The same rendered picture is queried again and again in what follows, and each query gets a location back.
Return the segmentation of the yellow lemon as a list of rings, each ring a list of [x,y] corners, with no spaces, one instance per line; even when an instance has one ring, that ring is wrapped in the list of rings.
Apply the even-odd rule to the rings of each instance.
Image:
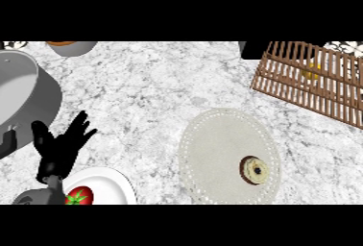
[[[317,67],[317,69],[320,69],[320,64],[310,63],[310,64],[308,64],[308,67]],[[311,72],[308,72],[308,71],[305,71],[305,70],[302,70],[301,74],[302,74],[302,76],[304,76],[308,80],[311,80],[311,79],[317,80],[317,74],[314,74],[314,73],[311,73]]]

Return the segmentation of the grey bowl with orange content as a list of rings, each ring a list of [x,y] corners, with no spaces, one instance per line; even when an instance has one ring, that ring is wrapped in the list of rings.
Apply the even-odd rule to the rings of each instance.
[[[96,41],[47,41],[47,44],[62,57],[78,57],[87,54]]]

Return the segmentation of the round beige placemat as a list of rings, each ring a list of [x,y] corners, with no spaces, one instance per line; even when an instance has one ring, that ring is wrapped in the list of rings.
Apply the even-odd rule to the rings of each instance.
[[[240,161],[260,159],[270,173],[261,184],[240,176]],[[198,204],[270,204],[279,189],[280,159],[257,119],[235,109],[212,109],[189,123],[178,146],[180,178]]]

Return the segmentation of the pale disc with brown rim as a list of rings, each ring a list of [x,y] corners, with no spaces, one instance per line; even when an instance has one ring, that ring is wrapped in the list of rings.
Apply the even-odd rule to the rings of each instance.
[[[239,162],[239,176],[251,185],[261,185],[270,176],[266,162],[254,156],[246,156]]]

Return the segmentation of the large grey pot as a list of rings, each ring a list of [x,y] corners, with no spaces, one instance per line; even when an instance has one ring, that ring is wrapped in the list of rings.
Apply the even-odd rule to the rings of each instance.
[[[0,159],[32,141],[31,123],[52,125],[62,92],[57,81],[34,58],[0,51]]]

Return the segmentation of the black appliance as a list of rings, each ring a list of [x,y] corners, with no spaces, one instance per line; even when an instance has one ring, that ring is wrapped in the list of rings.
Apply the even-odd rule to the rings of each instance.
[[[237,43],[240,57],[245,60],[258,60],[268,48],[268,42],[261,40],[240,41]]]

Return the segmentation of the white plate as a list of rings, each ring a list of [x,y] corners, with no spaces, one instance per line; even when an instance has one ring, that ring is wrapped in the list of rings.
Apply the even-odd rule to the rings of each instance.
[[[87,186],[94,205],[136,205],[136,194],[125,175],[109,167],[91,167],[63,180],[63,191]]]

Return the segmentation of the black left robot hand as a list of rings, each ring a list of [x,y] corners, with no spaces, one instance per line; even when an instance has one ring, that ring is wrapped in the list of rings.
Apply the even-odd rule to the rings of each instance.
[[[87,132],[90,125],[87,117],[87,113],[81,111],[59,136],[53,136],[41,121],[31,123],[32,143],[41,156],[35,179],[41,184],[47,183],[50,176],[65,179],[69,175],[78,152],[96,134],[96,129]]]

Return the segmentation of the red tomato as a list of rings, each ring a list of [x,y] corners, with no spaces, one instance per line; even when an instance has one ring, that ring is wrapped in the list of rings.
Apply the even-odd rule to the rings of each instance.
[[[93,192],[87,186],[77,186],[65,196],[66,205],[91,205]]]

